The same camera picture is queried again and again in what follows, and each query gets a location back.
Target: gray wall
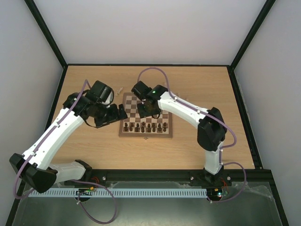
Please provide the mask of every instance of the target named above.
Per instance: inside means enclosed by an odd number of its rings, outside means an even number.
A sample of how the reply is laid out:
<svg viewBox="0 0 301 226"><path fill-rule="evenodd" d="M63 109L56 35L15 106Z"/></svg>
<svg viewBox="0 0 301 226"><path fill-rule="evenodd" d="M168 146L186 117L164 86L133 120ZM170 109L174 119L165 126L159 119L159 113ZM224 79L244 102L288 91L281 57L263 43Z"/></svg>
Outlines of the gray wall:
<svg viewBox="0 0 301 226"><path fill-rule="evenodd" d="M62 68L22 0L0 7L0 225L13 203L8 160L43 133Z"/></svg>
<svg viewBox="0 0 301 226"><path fill-rule="evenodd" d="M35 2L68 63L230 64L265 0Z"/></svg>
<svg viewBox="0 0 301 226"><path fill-rule="evenodd" d="M301 222L301 1L278 0L236 69L263 165Z"/></svg>

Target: chessboard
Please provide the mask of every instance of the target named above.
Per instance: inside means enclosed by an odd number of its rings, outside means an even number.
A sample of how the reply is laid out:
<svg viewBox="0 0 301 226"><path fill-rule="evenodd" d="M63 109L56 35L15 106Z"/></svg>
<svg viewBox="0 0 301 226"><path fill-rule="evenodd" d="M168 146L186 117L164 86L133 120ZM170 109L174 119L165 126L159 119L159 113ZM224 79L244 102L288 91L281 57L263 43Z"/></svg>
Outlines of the chessboard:
<svg viewBox="0 0 301 226"><path fill-rule="evenodd" d="M172 114L162 111L157 119L151 116L141 119L137 110L139 103L141 101L134 94L124 93L123 106L128 118L120 121L119 136L172 138Z"/></svg>

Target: wooden table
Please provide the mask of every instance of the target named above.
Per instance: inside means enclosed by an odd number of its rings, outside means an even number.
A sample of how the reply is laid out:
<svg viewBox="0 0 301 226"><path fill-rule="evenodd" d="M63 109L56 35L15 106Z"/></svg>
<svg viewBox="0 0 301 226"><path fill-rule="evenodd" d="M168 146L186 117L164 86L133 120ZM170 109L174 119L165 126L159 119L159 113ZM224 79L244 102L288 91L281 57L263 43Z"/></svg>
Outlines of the wooden table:
<svg viewBox="0 0 301 226"><path fill-rule="evenodd" d="M114 103L121 104L124 92L130 92L137 82L137 76L145 66L69 66L56 106L55 116L63 102L73 92L80 91L85 79L93 85L96 80L104 82L121 94ZM246 135L238 112L226 67L160 67L170 81L170 88L189 102L211 109L218 108L224 121L236 133L236 146L223 152L223 162L236 161L246 169L254 169ZM164 76L156 70L148 70L142 81L150 87L163 85ZM53 163L72 162L81 159L93 169L143 169L179 170L202 169L205 152L197 143L197 130L173 115L172 139L118 137L119 122L100 129L82 124L57 152ZM226 134L225 144L233 142ZM239 169L230 165L226 169Z"/></svg>

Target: purple hose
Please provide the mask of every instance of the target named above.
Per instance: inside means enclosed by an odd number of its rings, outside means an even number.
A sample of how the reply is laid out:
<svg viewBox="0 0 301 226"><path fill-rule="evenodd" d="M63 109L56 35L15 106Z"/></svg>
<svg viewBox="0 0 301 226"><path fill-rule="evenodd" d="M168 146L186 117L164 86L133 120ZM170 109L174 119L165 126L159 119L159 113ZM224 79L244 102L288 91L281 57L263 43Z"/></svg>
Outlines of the purple hose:
<svg viewBox="0 0 301 226"><path fill-rule="evenodd" d="M107 222L102 222L102 221L99 221L99 220L96 220L94 217L92 217L88 212L87 210L85 209L85 207L83 206L83 204L80 202L79 198L80 196L83 194L83 192L81 192L79 194L79 196L77 197L77 200L79 201L79 205L82 207L82 209L84 210L85 214L94 222L98 223L98 224L101 224L101 225L106 225L106 224L109 224L111 222L113 222L116 218L116 215L117 215L117 201L116 201L116 198L114 197L114 195L112 194L112 192L106 188L105 186L102 186L102 185L99 185L97 183L93 183L93 182L84 182L84 181L80 181L80 180L71 180L73 182L76 182L76 183L81 183L81 184L88 184L88 185L95 185L95 186L98 186L100 188L103 188L105 189L111 196L112 196L112 199L114 201L114 206L115 206L115 211L114 211L114 215L113 217L111 218L111 220L107 221Z"/></svg>
<svg viewBox="0 0 301 226"><path fill-rule="evenodd" d="M73 108L75 107L75 105L77 104L77 102L79 101L79 98L81 97L81 95L84 92L84 89L86 87L86 85L89 86L89 88L91 88L88 80L86 79L84 82L83 87L81 88L81 91L79 92L76 100L74 101L74 103L72 104L72 106L70 107L70 109L66 112L66 114L60 119L60 121L57 122L57 124L59 125L66 117L67 115L73 110ZM39 147L41 147L41 145L44 143L44 141L50 136L50 134L56 129L56 126L53 126L49 132L41 139L41 141L37 144L37 146L34 148L34 150L32 151L33 153L36 153L39 150ZM16 179L15 179L15 183L14 183L14 187L13 187L13 195L16 199L23 199L29 196L30 193L32 193L34 191L34 189L31 189L27 194L19 196L17 195L16 189L17 189L17 184L19 181L19 178L21 176L22 171L24 170L26 164L30 161L30 159L33 157L33 155L28 156L28 158L25 160L25 162L23 163L23 165L20 167L19 171L17 172L16 175Z"/></svg>
<svg viewBox="0 0 301 226"><path fill-rule="evenodd" d="M209 118L215 120L216 122L218 122L219 124L221 124L224 128L226 128L227 130L229 130L229 132L232 134L232 136L233 136L233 138L234 138L234 141L233 141L233 143L230 144L230 145L224 145L224 146L222 146L221 149L227 148L227 147L233 147L233 146L236 144L236 142L237 142L237 137L236 137L235 133L233 132L233 130L232 130L229 126L227 126L227 125L226 125L225 123L223 123L221 120L215 118L214 116L212 116L212 115L210 115L210 114L208 114L208 113L206 113L206 112L203 112L203 111L201 111L201 110L199 110L199 109L196 109L196 108L194 108L193 106L191 106L191 105L189 105L189 104L187 104L187 103L182 102L181 100L175 99L175 96L172 94L172 92L170 91L170 88L169 88L169 80L168 80L168 77L167 77L166 73L165 73L163 70L161 70L160 68L157 68L157 67L148 67L148 68L145 68L145 69L144 69L143 71L141 71L140 74L138 75L137 82L140 81L141 75L142 75L145 71L150 70L150 69L158 70L158 71L160 71L160 72L164 75L165 80L166 80L167 90L168 90L169 95L172 97L172 99L174 99L176 102L182 104L183 106L185 106L185 107L187 107L187 108L189 108L189 109L191 109L191 110L193 110L193 111L196 111L196 112L198 112L198 113L200 113L200 114L203 114L203 115L205 115L205 116L207 116L207 117L209 117Z"/></svg>
<svg viewBox="0 0 301 226"><path fill-rule="evenodd" d="M212 203L221 203L221 202L228 202L228 201L231 201L231 200L235 199L237 196L239 196L239 194L242 193L242 191L244 190L244 187L245 187L245 185L246 185L246 170L244 169L244 167L243 167L241 164L239 164L238 162L234 162L234 161L225 163L224 166L226 166L226 165L231 165L231 164L236 164L236 165L240 166L241 169L243 170L243 172L244 172L244 177L245 177L243 186L241 187L241 189L239 190L239 192L237 192L233 197L231 197L231 198L229 198L229 199L226 199L226 200L212 201L209 197L207 197L207 199L208 199L210 202L212 202Z"/></svg>

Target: purple cable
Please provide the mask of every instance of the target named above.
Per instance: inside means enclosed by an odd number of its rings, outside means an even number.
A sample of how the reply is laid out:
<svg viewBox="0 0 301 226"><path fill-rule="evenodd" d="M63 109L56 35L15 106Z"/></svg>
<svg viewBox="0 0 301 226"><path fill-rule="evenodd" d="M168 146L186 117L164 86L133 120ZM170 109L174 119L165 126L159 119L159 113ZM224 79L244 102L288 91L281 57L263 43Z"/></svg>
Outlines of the purple cable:
<svg viewBox="0 0 301 226"><path fill-rule="evenodd" d="M116 218L116 215L117 215L117 201L116 201L116 198L114 197L114 195L112 194L112 192L106 188L105 186L102 186L102 185L99 185L97 183L93 183L93 182L84 182L84 181L80 181L80 180L71 180L73 182L76 182L76 183L81 183L81 184L88 184L88 185L95 185L95 186L98 186L100 188L103 188L105 189L111 196L112 196L112 199L114 201L114 206L115 206L115 211L114 211L114 215L113 217L111 218L111 220L107 221L107 222L102 222L102 221L99 221L99 220L96 220L94 217L92 217L88 212L87 210L85 209L85 207L83 206L83 204L81 203L81 201L79 200L80 196L83 194L83 192L81 192L79 194L79 196L77 197L77 200L79 201L79 205L82 207L82 209L84 210L85 214L94 222L98 223L98 224L101 224L101 225L106 225L106 224L109 224L111 222L113 222Z"/></svg>
<svg viewBox="0 0 301 226"><path fill-rule="evenodd" d="M226 166L226 165L231 165L231 164L236 164L236 165L240 166L241 169L243 170L243 172L244 172L244 177L245 177L243 186L241 187L241 189L239 190L239 192L237 192L237 194L235 194L233 197L231 197L231 198L229 198L229 199L226 199L226 200L212 201L209 197L207 197L207 199L208 199L210 202L212 202L212 203L228 202L228 201L230 201L230 200L235 199L235 198L236 198L237 196L239 196L239 194L242 193L242 191L244 190L244 187L245 187L245 185L246 185L246 170L244 169L244 167L243 167L241 164L239 164L238 162L234 162L234 161L225 163L224 166Z"/></svg>
<svg viewBox="0 0 301 226"><path fill-rule="evenodd" d="M60 121L57 122L57 124L59 125L66 117L67 115L73 110L73 108L75 107L75 105L77 104L77 102L79 101L79 98L81 97L81 95L83 94L84 92L84 89L86 87L86 85L89 86L89 88L91 88L88 80L86 79L85 82L84 82L84 85L83 87L81 88L81 91L79 92L76 100L74 101L74 103L72 104L72 106L70 107L70 109L66 112L66 114L60 119ZM34 148L34 150L32 151L33 153L36 153L38 150L39 150L39 147L41 147L41 145L44 143L44 141L50 136L50 134L56 129L56 126L53 126L49 132L41 139L41 141L37 144L37 146ZM33 155L30 155L26 160L25 162L23 163L23 165L20 167L19 171L17 172L17 175L16 175L16 179L15 179L15 183L14 183L14 187L13 187L13 195L16 199L23 199L23 198L26 198L29 196L30 193L32 193L34 191L34 189L31 189L27 194L25 195L22 195L22 196L19 196L17 195L17 184L18 184L18 181L19 181L19 178L21 176L21 173L23 172L26 164L30 161L30 159L32 159Z"/></svg>
<svg viewBox="0 0 301 226"><path fill-rule="evenodd" d="M140 81L141 75L142 75L145 71L150 70L150 69L158 70L158 71L160 71L160 72L164 75L165 80L166 80L167 90L168 90L168 93L169 93L169 95L171 96L172 99L174 99L176 102L182 104L183 106L185 106L185 107L187 107L187 108L189 108L189 109L191 109L191 110L193 110L193 111L196 111L196 112L198 112L198 113L201 113L201 114L203 114L203 115L205 115L205 116L207 116L207 117L209 117L209 118L215 120L216 122L218 122L219 124L221 124L224 128L226 128L227 130L229 130L229 132L232 134L232 136L233 136L233 138L234 138L234 141L233 141L233 143L230 144L230 145L224 145L224 146L222 146L221 149L227 148L227 147L233 147L233 146L236 144L236 142L237 142L237 137L236 137L235 133L233 132L233 130L232 130L229 126L227 126L227 125L226 125L225 123L223 123L221 120L215 118L214 116L212 116L212 115L210 115L210 114L208 114L208 113L206 113L206 112L203 112L203 111L201 111L201 110L199 110L199 109L196 109L196 108L194 108L193 106L190 106L189 104L182 102L181 100L175 99L175 96L174 96L174 95L172 94L172 92L170 91L168 77L167 77L166 73L165 73L163 70L161 70L160 68L157 68L157 67L148 67L148 68L145 68L145 69L144 69L143 71L141 71L140 74L138 75L137 82Z"/></svg>

